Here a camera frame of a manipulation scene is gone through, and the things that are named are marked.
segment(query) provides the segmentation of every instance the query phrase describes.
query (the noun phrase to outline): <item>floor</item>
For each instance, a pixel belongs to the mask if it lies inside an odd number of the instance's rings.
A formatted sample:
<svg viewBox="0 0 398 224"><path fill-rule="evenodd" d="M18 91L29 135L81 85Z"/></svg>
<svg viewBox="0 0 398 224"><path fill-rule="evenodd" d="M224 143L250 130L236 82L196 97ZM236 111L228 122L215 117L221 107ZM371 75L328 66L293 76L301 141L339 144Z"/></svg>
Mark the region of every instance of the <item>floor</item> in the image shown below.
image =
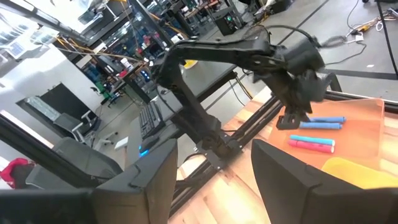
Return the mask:
<svg viewBox="0 0 398 224"><path fill-rule="evenodd" d="M317 36L320 41L324 41L334 35L346 35L348 32L346 20L350 10L352 10L355 4L356 1L345 0L296 0L287 11L270 16L270 18L263 22L263 25L283 24L294 27L300 25L301 29ZM382 5L384 9L388 9L388 7L391 6L394 7L391 4ZM354 25L366 22L375 18L377 15L376 3L369 2L363 4L359 1L349 19L349 23ZM398 42L394 42L394 36L398 35L398 22L387 21L387 26L392 41L392 50L393 52L398 52ZM208 40L215 40L218 37L228 40L240 39L247 29L247 27L243 28L234 35L228 37L223 37L218 30L214 30L205 38ZM272 29L270 31L272 32L272 44L279 43L290 33L290 31L286 29ZM291 46L302 38L300 34L294 33L290 35L283 44ZM363 54L347 60L344 63L326 66L326 68L360 72L394 73L383 31L378 32L374 28L370 29L364 34L364 43L367 47ZM361 45L353 43L334 49L321 50L320 52L324 61L330 63L359 52L361 47ZM243 77L242 82L252 95L259 93L265 87L265 84L261 82L252 83L252 77L244 76L240 68L236 68L236 72L239 77ZM396 81L341 75L338 75L338 79L343 91L347 93L398 100L398 88L395 88ZM243 104L249 101L249 98L244 94L242 89L236 85L235 81L231 81L231 84L234 85L233 89L231 89L231 85L227 83L202 103L203 107L207 109L207 112L216 116L223 124L228 122L243 107L236 99L233 90ZM104 121L99 136L117 131L119 135L114 137L114 141L128 136L129 123L139 114L138 106L132 103L129 98L122 98L121 101L110 109L103 107L98 110L101 110L101 119ZM195 145L184 135L178 140L178 148L178 163L181 164L186 156L194 152ZM124 163L123 152L115 151L111 145L103 147L101 152L112 157L120 164Z"/></svg>

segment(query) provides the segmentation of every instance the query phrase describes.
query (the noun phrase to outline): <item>orange tray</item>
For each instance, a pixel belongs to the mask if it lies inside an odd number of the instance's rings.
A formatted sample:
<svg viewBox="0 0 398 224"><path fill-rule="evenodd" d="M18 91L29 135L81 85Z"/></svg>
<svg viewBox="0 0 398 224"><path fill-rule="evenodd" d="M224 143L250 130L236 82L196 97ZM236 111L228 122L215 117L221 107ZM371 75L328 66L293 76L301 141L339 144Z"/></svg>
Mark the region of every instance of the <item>orange tray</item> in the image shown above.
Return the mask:
<svg viewBox="0 0 398 224"><path fill-rule="evenodd" d="M274 127L268 142L318 169L321 169L332 157L341 157L373 169L379 168L379 146L384 128L384 102L381 99L312 103L312 111L313 114L309 114L309 117L344 116L347 121L341 130L281 131ZM281 109L279 115L283 113L284 108ZM335 152L325 154L292 147L287 144L291 134L334 139Z"/></svg>

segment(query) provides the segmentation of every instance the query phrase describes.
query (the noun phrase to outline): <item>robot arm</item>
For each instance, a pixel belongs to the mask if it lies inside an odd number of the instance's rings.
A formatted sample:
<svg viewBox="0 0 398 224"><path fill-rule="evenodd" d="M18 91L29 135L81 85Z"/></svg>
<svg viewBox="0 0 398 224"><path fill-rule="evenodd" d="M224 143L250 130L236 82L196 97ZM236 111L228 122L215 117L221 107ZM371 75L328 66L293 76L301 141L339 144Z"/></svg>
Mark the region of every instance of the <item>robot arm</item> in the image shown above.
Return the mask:
<svg viewBox="0 0 398 224"><path fill-rule="evenodd" d="M199 42L183 40L175 44L154 72L157 83L173 92L182 105L202 111L195 96L182 80L178 63L183 59L233 63L254 72L286 106L278 129L297 129L308 121L311 101L322 101L330 78L318 78L315 71L325 63L318 52L316 39L303 39L287 49L268 41L237 40L234 42Z"/></svg>

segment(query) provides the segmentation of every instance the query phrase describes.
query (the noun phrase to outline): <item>pink marker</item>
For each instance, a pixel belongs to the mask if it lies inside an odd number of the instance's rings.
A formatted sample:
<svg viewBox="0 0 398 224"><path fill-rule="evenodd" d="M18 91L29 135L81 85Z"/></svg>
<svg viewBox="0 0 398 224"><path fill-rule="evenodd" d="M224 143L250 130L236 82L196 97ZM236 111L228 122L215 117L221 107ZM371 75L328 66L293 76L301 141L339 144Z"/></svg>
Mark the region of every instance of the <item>pink marker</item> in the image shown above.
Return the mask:
<svg viewBox="0 0 398 224"><path fill-rule="evenodd" d="M334 146L312 143L312 142L303 142L303 141L296 141L296 140L290 139L287 142L287 144L289 144L293 147L299 147L302 149L309 149L309 150L318 151L318 152L334 153L334 151L335 151Z"/></svg>

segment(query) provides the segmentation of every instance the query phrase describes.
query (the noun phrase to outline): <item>keyboard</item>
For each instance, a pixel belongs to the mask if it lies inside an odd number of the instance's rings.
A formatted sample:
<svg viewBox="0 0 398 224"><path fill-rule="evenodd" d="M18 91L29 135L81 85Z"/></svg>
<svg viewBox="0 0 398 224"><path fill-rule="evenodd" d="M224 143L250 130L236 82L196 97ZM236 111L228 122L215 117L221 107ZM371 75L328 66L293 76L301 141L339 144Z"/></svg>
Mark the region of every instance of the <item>keyboard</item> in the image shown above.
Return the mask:
<svg viewBox="0 0 398 224"><path fill-rule="evenodd" d="M139 113L139 124L142 139L156 134L165 126L156 102L151 101L142 109Z"/></svg>

